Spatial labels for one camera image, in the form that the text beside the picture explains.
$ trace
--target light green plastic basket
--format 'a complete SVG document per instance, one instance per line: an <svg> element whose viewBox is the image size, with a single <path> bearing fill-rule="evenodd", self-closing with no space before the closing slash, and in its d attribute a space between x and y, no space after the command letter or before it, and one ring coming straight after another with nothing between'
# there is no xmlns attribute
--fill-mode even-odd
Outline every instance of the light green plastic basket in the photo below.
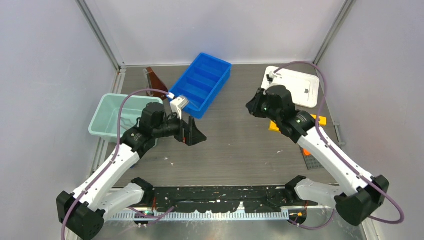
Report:
<svg viewBox="0 0 424 240"><path fill-rule="evenodd" d="M88 127L91 135L99 136L110 143L117 142L118 112L127 96L108 93L101 98ZM126 101L121 115L120 137L137 123L137 118L142 116L142 111L148 103L164 104L162 99L151 96L132 96Z"/></svg>

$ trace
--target orange object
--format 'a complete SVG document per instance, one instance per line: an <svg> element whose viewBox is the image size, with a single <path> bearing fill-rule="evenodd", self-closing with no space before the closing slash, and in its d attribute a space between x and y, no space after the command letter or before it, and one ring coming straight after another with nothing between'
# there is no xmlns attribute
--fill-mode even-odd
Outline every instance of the orange object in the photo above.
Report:
<svg viewBox="0 0 424 240"><path fill-rule="evenodd" d="M311 114L311 116L316 119L317 115ZM327 118L325 116L320 116L319 117L319 125L320 126L325 126L327 125ZM280 132L280 129L277 127L277 124L275 124L275 122L273 121L269 121L269 127L268 130L270 131L274 131L274 132Z"/></svg>
<svg viewBox="0 0 424 240"><path fill-rule="evenodd" d="M304 149L304 148L303 148L303 154L304 154L305 156L309 156L309 155L311 155L311 153L310 153L308 150Z"/></svg>

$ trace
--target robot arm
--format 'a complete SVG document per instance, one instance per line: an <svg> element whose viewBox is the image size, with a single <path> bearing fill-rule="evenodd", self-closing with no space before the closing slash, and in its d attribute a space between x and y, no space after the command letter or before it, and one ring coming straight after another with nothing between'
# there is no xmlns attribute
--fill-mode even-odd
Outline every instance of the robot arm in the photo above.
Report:
<svg viewBox="0 0 424 240"><path fill-rule="evenodd" d="M184 97L171 101L173 110L183 108L187 104ZM156 139L171 137L188 146L206 141L190 116L188 123L182 120L181 111L169 116L165 113L164 105L156 102L149 103L142 111L137 124L127 130L120 139L118 155L113 162L115 153L100 166L100 168L77 187L71 194L63 191L56 199L59 222L63 223L70 206L76 201L75 196L85 193L85 188L94 179L100 178L91 186L76 204L66 224L71 231L84 240L91 240L102 229L104 222L127 208L142 203L150 204L154 198L153 186L141 178L135 178L123 189L109 194L110 189L122 175L136 164L151 148ZM107 165L110 167L101 175Z"/></svg>
<svg viewBox="0 0 424 240"><path fill-rule="evenodd" d="M358 226L383 204L385 198L352 172L329 145L354 166L360 175L386 193L389 188L387 179L382 175L374 177L362 169L320 128L328 141L328 144L325 144L315 127L315 119L309 113L295 109L292 95L286 87L272 85L268 89L259 88L246 107L251 115L273 121L284 136L308 150L339 184L339 186L327 185L298 176L285 187L295 192L295 196L299 199L334 208L345 221L354 226Z"/></svg>

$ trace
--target white tray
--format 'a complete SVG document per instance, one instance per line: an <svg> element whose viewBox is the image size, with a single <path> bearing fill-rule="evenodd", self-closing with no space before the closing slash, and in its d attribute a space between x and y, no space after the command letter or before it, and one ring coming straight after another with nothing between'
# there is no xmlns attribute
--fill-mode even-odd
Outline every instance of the white tray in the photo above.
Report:
<svg viewBox="0 0 424 240"><path fill-rule="evenodd" d="M270 86L267 74L277 69L276 66L266 68L261 88L267 89ZM317 106L320 89L320 79L317 76L288 69L281 69L277 72L277 76L273 83L285 86L291 92L294 104L307 108Z"/></svg>

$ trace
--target wood grain surface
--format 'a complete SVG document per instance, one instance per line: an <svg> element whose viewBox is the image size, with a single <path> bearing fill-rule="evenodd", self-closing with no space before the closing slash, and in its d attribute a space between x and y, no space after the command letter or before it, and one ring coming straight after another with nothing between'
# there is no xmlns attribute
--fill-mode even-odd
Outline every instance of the wood grain surface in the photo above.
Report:
<svg viewBox="0 0 424 240"><path fill-rule="evenodd" d="M261 86L268 64L233 65L231 77L196 124L207 141L186 146L173 137L161 138L115 187L124 187L134 178L142 178L154 186L229 186L284 185L298 175L321 183L336 181L325 169L308 170L301 150L289 138L269 131L270 121L249 115L246 103ZM157 76L170 89L188 66L156 66ZM129 67L122 87L123 94L147 87L144 67ZM316 75L308 65L289 69ZM170 112L168 101L164 101ZM304 108L316 114L318 108ZM337 142L327 105L322 113L327 117L324 127ZM107 156L114 149L110 144Z"/></svg>

